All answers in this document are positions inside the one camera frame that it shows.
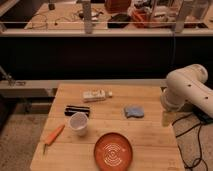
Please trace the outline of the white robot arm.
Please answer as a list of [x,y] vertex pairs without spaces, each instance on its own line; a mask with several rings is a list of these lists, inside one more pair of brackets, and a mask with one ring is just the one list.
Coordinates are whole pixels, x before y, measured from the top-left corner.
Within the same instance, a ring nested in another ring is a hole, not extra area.
[[200,64],[169,72],[160,96],[163,108],[178,111],[188,101],[213,118],[213,89],[205,85],[207,79],[207,69]]

